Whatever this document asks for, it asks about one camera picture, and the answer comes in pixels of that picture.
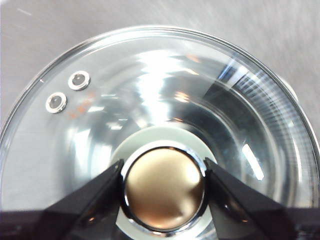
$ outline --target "gold metal disc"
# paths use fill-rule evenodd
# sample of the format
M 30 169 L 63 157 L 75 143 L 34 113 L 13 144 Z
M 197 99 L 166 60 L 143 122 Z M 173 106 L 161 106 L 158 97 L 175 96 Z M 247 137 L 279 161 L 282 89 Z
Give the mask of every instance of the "gold metal disc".
M 131 212 L 154 229 L 170 230 L 188 223 L 203 198 L 199 168 L 174 148 L 157 148 L 136 160 L 126 178 Z

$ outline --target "chrome ring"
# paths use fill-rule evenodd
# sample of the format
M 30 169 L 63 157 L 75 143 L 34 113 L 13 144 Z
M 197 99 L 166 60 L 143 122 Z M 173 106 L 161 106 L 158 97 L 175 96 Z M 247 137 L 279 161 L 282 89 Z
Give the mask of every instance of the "chrome ring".
M 60 97 L 61 102 L 58 104 L 58 106 L 52 107 L 51 102 L 55 97 Z M 65 109 L 66 105 L 67 105 L 67 97 L 63 92 L 55 92 L 51 94 L 45 102 L 45 108 L 51 114 L 60 113 L 63 109 Z
M 75 76 L 77 75 L 81 75 L 84 77 L 83 81 L 80 84 L 74 83 Z M 75 91 L 80 91 L 85 89 L 86 87 L 88 87 L 89 83 L 90 83 L 90 76 L 89 76 L 89 73 L 87 73 L 86 71 L 76 71 L 68 79 L 69 88 Z

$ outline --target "metal button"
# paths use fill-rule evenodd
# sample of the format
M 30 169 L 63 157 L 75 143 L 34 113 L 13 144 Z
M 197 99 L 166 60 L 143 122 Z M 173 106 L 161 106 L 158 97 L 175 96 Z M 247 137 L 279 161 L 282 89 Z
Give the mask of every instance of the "metal button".
M 66 107 L 66 104 L 66 95 L 62 92 L 55 92 L 47 98 L 45 108 L 49 113 L 56 114 L 61 112 Z
M 133 163 L 125 182 L 131 212 L 152 229 L 190 222 L 201 207 L 203 178 L 195 162 L 174 148 L 157 148 Z
M 76 91 L 85 89 L 89 83 L 90 76 L 86 71 L 76 71 L 68 79 L 69 88 Z

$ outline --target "metal eyelet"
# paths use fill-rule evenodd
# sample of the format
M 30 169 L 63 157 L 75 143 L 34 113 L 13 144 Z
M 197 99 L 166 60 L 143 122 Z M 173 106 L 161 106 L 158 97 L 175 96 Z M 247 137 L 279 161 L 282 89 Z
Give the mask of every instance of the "metal eyelet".
M 68 86 L 72 90 L 80 91 L 88 87 L 90 76 L 86 71 L 76 71 L 68 79 Z
M 67 105 L 67 97 L 62 92 L 55 92 L 51 94 L 46 102 L 45 108 L 51 114 L 57 114 L 65 109 Z

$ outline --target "gray surface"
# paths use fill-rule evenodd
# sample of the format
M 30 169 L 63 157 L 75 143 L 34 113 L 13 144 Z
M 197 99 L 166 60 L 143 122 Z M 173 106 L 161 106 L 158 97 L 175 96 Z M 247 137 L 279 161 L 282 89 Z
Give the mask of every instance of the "gray surface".
M 14 0 L 1 5 L 1 125 L 30 80 L 95 35 L 173 25 L 223 38 L 286 79 L 320 138 L 319 0 Z

